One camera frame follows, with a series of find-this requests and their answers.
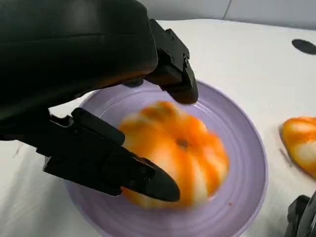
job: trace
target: table surface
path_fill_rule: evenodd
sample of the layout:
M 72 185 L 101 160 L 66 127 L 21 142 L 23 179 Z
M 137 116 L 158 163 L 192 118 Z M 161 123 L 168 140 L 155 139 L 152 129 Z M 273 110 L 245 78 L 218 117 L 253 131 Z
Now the table surface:
M 257 218 L 242 237 L 282 237 L 287 207 L 316 182 L 280 151 L 278 126 L 316 116 L 316 56 L 291 41 L 316 43 L 316 32 L 220 20 L 160 22 L 187 45 L 196 78 L 233 99 L 249 115 L 265 145 L 269 186 Z M 52 108 L 62 116 L 86 96 Z M 44 158 L 18 141 L 0 142 L 1 237 L 99 237 L 79 214 L 61 179 L 42 172 Z

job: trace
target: purple plate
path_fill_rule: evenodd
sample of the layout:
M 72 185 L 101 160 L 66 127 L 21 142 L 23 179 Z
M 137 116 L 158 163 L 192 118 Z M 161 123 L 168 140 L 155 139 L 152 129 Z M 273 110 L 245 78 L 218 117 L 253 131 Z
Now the purple plate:
M 267 187 L 261 139 L 245 113 L 218 90 L 198 83 L 199 100 L 181 106 L 223 140 L 230 172 L 206 205 L 189 210 L 144 210 L 123 196 L 110 197 L 67 182 L 72 200 L 104 237 L 237 237 L 257 215 Z M 93 93 L 83 108 L 118 126 L 128 114 L 157 100 L 173 101 L 159 87 L 118 85 Z

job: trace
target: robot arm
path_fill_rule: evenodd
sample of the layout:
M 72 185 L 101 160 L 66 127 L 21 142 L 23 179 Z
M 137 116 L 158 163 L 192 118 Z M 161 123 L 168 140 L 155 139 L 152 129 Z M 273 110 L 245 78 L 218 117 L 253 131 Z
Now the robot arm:
M 13 0 L 0 8 L 0 139 L 50 157 L 44 171 L 110 194 L 120 187 L 165 201 L 179 188 L 121 145 L 124 134 L 82 108 L 48 108 L 125 83 L 157 84 L 179 103 L 198 91 L 189 51 L 135 0 Z

